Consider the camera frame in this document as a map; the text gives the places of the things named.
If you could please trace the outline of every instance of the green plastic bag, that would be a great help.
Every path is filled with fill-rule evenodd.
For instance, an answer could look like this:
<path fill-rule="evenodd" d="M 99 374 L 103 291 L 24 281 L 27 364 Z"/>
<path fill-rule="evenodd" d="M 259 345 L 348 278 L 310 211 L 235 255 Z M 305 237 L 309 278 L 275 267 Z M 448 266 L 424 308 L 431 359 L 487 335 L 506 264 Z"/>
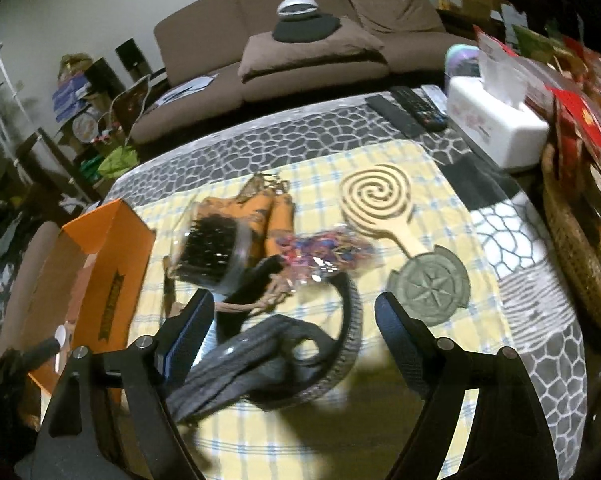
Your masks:
<path fill-rule="evenodd" d="M 138 166 L 138 153 L 130 146 L 119 146 L 103 160 L 98 173 L 107 178 L 118 178 Z"/>

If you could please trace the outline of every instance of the brown sofa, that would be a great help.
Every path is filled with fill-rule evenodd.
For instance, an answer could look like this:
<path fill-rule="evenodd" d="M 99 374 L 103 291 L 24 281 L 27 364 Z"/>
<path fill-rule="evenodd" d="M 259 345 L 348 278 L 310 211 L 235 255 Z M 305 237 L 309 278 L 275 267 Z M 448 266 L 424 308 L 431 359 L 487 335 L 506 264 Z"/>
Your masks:
<path fill-rule="evenodd" d="M 384 60 L 352 59 L 294 68 L 257 76 L 243 82 L 237 74 L 250 36 L 272 30 L 276 8 L 283 0 L 199 0 L 158 23 L 156 41 L 171 86 L 196 76 L 218 73 L 203 91 L 150 109 L 133 126 L 138 145 L 157 143 L 166 137 L 187 140 L 206 132 L 199 125 L 237 110 L 263 110 L 258 104 L 298 94 L 318 95 L 326 88 L 382 80 L 412 72 L 440 72 L 445 54 L 464 38 L 444 31 L 442 22 L 428 32 L 378 35 L 384 43 Z M 315 0 L 323 12 L 347 16 L 360 23 L 349 0 Z M 187 130 L 190 134 L 183 137 Z"/>

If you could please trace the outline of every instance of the open cardboard box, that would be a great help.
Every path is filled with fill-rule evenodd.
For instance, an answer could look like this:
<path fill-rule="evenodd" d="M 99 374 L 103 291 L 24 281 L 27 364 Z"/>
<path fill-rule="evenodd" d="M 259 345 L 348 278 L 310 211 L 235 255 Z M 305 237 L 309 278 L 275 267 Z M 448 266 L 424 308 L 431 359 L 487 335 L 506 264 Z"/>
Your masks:
<path fill-rule="evenodd" d="M 155 238 L 122 200 L 65 224 L 40 270 L 20 348 L 53 337 L 59 325 L 73 328 L 69 349 L 125 348 Z M 59 378 L 54 360 L 30 376 L 50 395 Z"/>

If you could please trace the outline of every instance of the speaker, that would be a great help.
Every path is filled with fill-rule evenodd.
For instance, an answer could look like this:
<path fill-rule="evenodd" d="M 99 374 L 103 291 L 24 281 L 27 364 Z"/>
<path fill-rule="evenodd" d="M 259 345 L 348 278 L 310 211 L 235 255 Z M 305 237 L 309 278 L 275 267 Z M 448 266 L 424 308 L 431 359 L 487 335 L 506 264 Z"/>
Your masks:
<path fill-rule="evenodd" d="M 134 81 L 138 81 L 144 75 L 151 75 L 151 69 L 149 64 L 142 55 L 142 52 L 138 49 L 136 42 L 133 40 L 127 40 L 125 43 L 116 47 L 116 54 L 118 55 L 125 70 L 130 73 Z"/>
<path fill-rule="evenodd" d="M 114 99 L 125 91 L 125 86 L 120 82 L 112 67 L 109 66 L 109 63 L 103 57 L 94 61 L 85 70 L 85 77 L 91 83 L 94 92 L 104 92 L 111 99 Z"/>

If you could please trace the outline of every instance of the screw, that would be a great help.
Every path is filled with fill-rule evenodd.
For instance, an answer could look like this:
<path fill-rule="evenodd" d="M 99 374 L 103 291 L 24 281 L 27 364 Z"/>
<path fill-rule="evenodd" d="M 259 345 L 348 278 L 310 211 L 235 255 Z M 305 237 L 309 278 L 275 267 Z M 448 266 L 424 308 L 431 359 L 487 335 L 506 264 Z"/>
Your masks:
<path fill-rule="evenodd" d="M 516 359 L 518 357 L 518 352 L 510 346 L 503 346 L 503 355 L 507 359 Z"/>
<path fill-rule="evenodd" d="M 151 335 L 142 335 L 135 340 L 134 344 L 140 348 L 147 348 L 154 342 L 154 338 Z"/>
<path fill-rule="evenodd" d="M 449 339 L 448 337 L 441 337 L 440 339 L 438 339 L 436 341 L 436 344 L 438 345 L 438 348 L 440 348 L 441 350 L 452 350 L 455 345 L 454 342 Z"/>
<path fill-rule="evenodd" d="M 87 353 L 89 352 L 89 349 L 86 346 L 79 346 L 78 348 L 76 348 L 72 355 L 76 358 L 76 359 L 82 359 L 83 357 L 85 357 L 87 355 Z"/>

